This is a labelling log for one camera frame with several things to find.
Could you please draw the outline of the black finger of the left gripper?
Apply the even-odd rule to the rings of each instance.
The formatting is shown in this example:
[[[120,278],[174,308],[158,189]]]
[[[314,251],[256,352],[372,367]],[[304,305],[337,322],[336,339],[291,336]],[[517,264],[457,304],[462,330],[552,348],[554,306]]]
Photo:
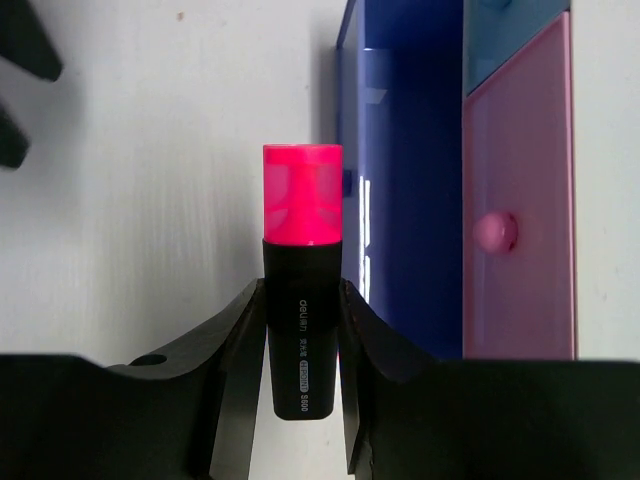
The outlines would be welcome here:
[[[1,58],[47,81],[56,81],[63,71],[62,60],[29,1],[1,0]]]

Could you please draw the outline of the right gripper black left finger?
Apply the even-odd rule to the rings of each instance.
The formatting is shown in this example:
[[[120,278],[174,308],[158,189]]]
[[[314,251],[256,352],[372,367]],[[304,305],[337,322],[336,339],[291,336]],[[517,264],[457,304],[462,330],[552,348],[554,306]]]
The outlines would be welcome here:
[[[264,287],[129,364],[1,358],[5,479],[245,479],[265,345]]]

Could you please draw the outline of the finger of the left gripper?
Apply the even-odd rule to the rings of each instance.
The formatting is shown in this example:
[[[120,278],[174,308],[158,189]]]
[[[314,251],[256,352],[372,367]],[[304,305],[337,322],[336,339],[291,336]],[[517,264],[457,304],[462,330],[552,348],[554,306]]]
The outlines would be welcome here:
[[[28,138],[4,106],[0,107],[0,164],[19,168],[28,152]]]

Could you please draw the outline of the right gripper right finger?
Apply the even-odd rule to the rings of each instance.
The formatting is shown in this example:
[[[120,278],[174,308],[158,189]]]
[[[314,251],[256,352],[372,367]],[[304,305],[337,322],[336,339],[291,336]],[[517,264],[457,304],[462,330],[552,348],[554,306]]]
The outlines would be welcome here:
[[[358,479],[635,479],[639,366],[438,360],[340,286],[346,460]]]

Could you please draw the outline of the pink drawer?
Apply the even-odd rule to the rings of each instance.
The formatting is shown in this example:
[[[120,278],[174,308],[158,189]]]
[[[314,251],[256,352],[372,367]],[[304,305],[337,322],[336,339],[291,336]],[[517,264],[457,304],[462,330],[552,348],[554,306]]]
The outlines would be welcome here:
[[[570,16],[463,103],[463,352],[575,356]]]

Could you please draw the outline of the pink cap highlighter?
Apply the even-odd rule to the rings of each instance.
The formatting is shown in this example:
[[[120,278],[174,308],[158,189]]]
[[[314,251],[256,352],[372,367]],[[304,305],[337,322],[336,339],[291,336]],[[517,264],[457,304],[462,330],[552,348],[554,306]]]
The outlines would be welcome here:
[[[334,406],[342,265],[343,151],[263,148],[263,261],[275,414],[320,420]]]

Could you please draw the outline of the wide purple-blue drawer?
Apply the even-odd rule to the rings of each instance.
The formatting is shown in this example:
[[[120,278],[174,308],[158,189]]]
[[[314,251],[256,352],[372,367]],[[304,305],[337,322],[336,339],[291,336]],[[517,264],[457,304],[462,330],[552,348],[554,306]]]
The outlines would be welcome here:
[[[342,274],[431,355],[462,354],[459,1],[351,1],[336,45]]]

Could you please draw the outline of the small blue drawer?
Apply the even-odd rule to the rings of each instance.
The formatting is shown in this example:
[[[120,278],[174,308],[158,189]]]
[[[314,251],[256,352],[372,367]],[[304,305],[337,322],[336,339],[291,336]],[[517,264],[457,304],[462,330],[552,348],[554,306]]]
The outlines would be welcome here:
[[[465,1],[464,92],[470,94],[569,8],[569,0]]]

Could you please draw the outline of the white mini drawer cabinet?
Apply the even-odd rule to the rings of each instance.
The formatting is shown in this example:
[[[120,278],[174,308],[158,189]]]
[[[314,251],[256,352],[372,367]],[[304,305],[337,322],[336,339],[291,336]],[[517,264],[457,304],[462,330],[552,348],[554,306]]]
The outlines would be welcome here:
[[[571,4],[578,353],[639,358],[639,3]]]

